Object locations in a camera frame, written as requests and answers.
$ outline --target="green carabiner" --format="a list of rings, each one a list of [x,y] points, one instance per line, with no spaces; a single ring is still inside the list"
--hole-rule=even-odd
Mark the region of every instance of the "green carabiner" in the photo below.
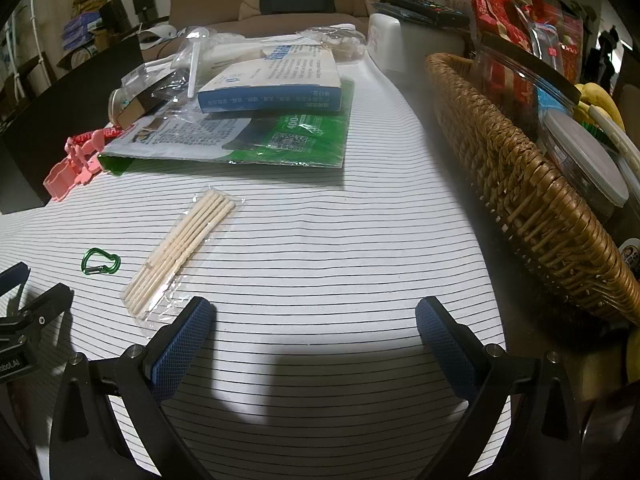
[[[89,258],[94,254],[100,254],[100,256],[104,256],[108,260],[111,260],[113,262],[113,265],[111,267],[107,267],[106,265],[101,265],[97,267],[88,268],[86,264],[88,263]],[[82,263],[80,264],[80,270],[82,270],[82,272],[84,272],[87,276],[89,274],[114,274],[118,272],[119,268],[120,268],[120,257],[117,254],[109,254],[107,251],[103,251],[98,247],[93,247],[89,249],[84,254],[84,258],[82,259]]]

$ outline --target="pink plastic object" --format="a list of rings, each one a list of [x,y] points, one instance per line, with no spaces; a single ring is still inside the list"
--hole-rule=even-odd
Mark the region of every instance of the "pink plastic object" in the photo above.
[[[78,184],[85,186],[91,182],[94,175],[102,171],[98,153],[103,149],[103,130],[92,132],[91,138],[83,144],[77,144],[69,137],[65,145],[66,158],[51,168],[43,182],[52,199],[60,202]]]

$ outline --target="wicker basket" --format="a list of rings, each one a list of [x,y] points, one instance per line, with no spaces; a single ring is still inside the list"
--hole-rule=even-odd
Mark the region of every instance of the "wicker basket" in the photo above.
[[[640,324],[640,285],[585,200],[536,145],[467,80],[472,61],[427,58],[447,142],[526,266],[604,319]]]

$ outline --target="pack of wooden sticks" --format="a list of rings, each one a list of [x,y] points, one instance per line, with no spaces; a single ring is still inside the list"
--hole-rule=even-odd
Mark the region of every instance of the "pack of wooden sticks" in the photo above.
[[[166,237],[140,266],[120,293],[136,321],[147,320],[161,302],[175,276],[198,248],[230,224],[243,200],[213,187],[198,192]]]

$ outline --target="table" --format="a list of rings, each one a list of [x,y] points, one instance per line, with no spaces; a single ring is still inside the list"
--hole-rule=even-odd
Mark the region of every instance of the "table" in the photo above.
[[[144,344],[118,294],[207,185],[245,202],[182,271],[176,299],[203,296],[218,318],[163,407],[215,478],[412,479],[446,439],[466,403],[422,346],[414,308],[436,295],[484,343],[504,344],[494,292],[431,151],[440,132],[424,131],[370,59],[340,72],[356,82],[340,170],[141,160],[61,203],[0,217],[0,268],[31,267],[25,296],[58,281],[76,294],[44,331],[42,370],[21,384],[45,476],[69,355]],[[80,272],[94,246],[121,256],[117,274]],[[153,469],[113,402],[136,460]],[[507,403],[478,469],[509,424]]]

